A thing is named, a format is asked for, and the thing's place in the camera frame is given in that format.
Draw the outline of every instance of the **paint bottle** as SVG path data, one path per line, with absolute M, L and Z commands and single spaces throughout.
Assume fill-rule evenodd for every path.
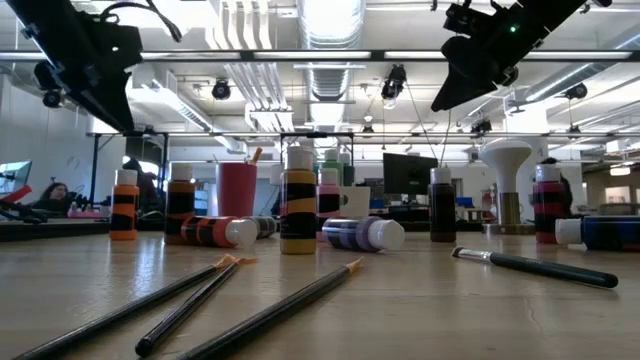
M 287 149 L 282 173 L 280 251 L 313 254 L 316 251 L 316 175 L 313 152 L 304 146 Z
M 278 230 L 278 224 L 271 216 L 245 216 L 243 219 L 251 220 L 256 224 L 257 239 L 266 239 Z
M 140 189 L 138 184 L 138 172 L 135 170 L 117 170 L 116 185 L 111 193 L 111 227 L 109 237 L 114 241 L 135 240 L 136 211 L 138 211 L 138 199 Z
M 318 225 L 316 240 L 322 241 L 322 225 L 329 218 L 340 216 L 340 187 L 338 187 L 338 170 L 320 170 L 318 194 Z
M 560 181 L 560 169 L 555 165 L 537 165 L 533 184 L 533 212 L 535 214 L 536 241 L 556 244 L 556 220 L 565 219 L 565 188 Z
M 558 244 L 584 243 L 589 250 L 640 251 L 640 216 L 585 216 L 556 221 Z
M 167 185 L 167 208 L 164 227 L 166 244 L 185 244 L 180 235 L 182 223 L 195 215 L 196 185 L 191 183 L 191 164 L 171 164 L 171 181 Z
M 256 241 L 258 230 L 253 221 L 234 216 L 192 216 L 183 222 L 180 235 L 188 245 L 248 248 Z
M 449 168 L 431 169 L 431 241 L 456 241 L 456 195 Z
M 351 166 L 351 154 L 340 154 L 339 162 L 342 164 L 342 185 L 353 186 L 356 181 L 356 168 Z
M 322 237 L 336 249 L 378 252 L 402 247 L 404 229 L 393 220 L 382 220 L 376 216 L 332 218 L 324 223 Z
M 338 170 L 338 184 L 344 182 L 344 167 L 338 162 L 339 156 L 338 149 L 327 149 L 324 152 L 324 162 L 320 165 L 322 169 L 336 169 Z

